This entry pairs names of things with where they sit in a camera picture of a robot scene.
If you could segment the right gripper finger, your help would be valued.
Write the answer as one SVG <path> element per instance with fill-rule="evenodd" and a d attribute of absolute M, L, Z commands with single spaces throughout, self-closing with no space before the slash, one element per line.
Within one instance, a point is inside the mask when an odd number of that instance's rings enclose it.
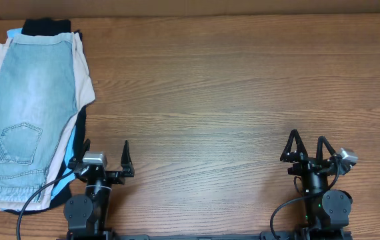
<path fill-rule="evenodd" d="M 280 161 L 294 163 L 300 162 L 308 153 L 299 135 L 298 130 L 294 129 L 290 132 L 287 144 L 280 156 Z"/>
<path fill-rule="evenodd" d="M 328 142 L 327 138 L 325 136 L 318 137 L 317 140 L 317 150 L 316 150 L 316 160 L 322 161 L 323 160 L 323 147 L 326 147 L 330 155 L 334 155 L 336 150 L 331 146 L 331 144 Z"/>

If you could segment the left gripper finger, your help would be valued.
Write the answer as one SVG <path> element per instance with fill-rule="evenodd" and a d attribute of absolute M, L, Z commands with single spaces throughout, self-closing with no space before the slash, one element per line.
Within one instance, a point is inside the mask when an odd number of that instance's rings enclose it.
<path fill-rule="evenodd" d="M 77 149 L 77 152 L 74 156 L 69 160 L 67 167 L 69 169 L 75 169 L 78 164 L 83 162 L 84 154 L 89 150 L 91 141 L 90 139 L 86 139 L 85 142 Z"/>
<path fill-rule="evenodd" d="M 131 160 L 130 152 L 129 152 L 129 142 L 125 141 L 123 146 L 123 152 L 121 156 L 121 176 L 122 177 L 134 177 L 135 170 Z"/>

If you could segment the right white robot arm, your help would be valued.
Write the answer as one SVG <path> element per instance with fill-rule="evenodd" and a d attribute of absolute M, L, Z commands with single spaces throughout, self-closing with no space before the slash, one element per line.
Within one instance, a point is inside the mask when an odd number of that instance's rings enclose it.
<path fill-rule="evenodd" d="M 324 136 L 317 140 L 316 155 L 310 157 L 296 129 L 290 132 L 280 161 L 291 163 L 289 175 L 294 176 L 294 188 L 301 195 L 289 200 L 274 210 L 269 226 L 275 239 L 351 239 L 345 232 L 353 204 L 352 196 L 343 190 L 334 189 L 341 175 L 345 175 L 357 164 L 358 156 L 351 150 L 334 150 Z M 276 233 L 273 220 L 282 208 L 304 202 L 306 224 L 290 232 Z"/>

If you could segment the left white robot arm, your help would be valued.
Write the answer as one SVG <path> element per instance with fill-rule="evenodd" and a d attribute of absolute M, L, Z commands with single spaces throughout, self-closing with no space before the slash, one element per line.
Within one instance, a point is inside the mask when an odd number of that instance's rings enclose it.
<path fill-rule="evenodd" d="M 107 212 L 113 185 L 125 184 L 126 178 L 133 177 L 135 170 L 126 141 L 121 155 L 121 169 L 107 170 L 104 152 L 90 151 L 90 140 L 83 144 L 83 150 L 69 162 L 75 177 L 86 183 L 83 194 L 72 196 L 64 206 L 68 222 L 68 239 L 115 239 L 116 233 L 106 226 Z"/>

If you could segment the black folded garment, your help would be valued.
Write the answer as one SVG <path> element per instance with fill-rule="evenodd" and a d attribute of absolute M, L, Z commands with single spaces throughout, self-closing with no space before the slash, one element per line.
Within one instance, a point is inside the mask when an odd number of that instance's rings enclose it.
<path fill-rule="evenodd" d="M 24 35 L 43 35 L 43 36 L 53 36 L 60 33 L 71 32 L 71 22 L 68 19 L 64 20 L 52 20 L 51 18 L 43 19 L 27 19 L 20 29 L 10 29 L 7 31 L 8 37 L 14 37 L 16 33 L 22 33 Z M 85 122 L 86 122 L 86 107 L 80 110 L 76 124 L 71 132 L 69 142 L 65 151 L 64 161 L 61 164 L 59 174 L 57 178 L 70 172 L 67 168 L 69 160 L 77 152 L 77 149 L 82 146 L 85 138 Z M 25 210 L 24 215 L 32 215 L 41 213 L 50 209 L 54 209 L 62 204 L 64 204 L 69 198 L 71 198 L 71 190 L 69 187 L 70 182 L 75 179 L 74 175 L 70 175 L 67 178 L 60 180 L 60 182 L 54 184 L 53 190 L 51 192 L 51 203 L 47 209 L 44 210 L 30 210 L 28 206 Z M 19 215 L 20 210 L 9 210 L 0 209 L 1 211 L 11 213 L 14 215 Z"/>

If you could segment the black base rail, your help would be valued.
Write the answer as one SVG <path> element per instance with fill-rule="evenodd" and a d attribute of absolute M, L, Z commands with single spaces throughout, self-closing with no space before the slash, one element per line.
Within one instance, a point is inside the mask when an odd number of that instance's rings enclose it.
<path fill-rule="evenodd" d="M 276 235 L 280 240 L 304 239 L 292 231 L 277 231 Z M 262 231 L 259 234 L 228 234 L 228 235 L 174 235 L 174 236 L 149 236 L 149 235 L 118 235 L 113 232 L 113 235 L 108 237 L 80 237 L 74 238 L 66 236 L 57 240 L 71 239 L 113 239 L 113 240 L 274 240 L 273 234 L 270 231 Z M 337 237 L 320 238 L 318 236 L 311 239 L 342 239 Z M 351 232 L 344 232 L 344 240 L 352 240 Z"/>

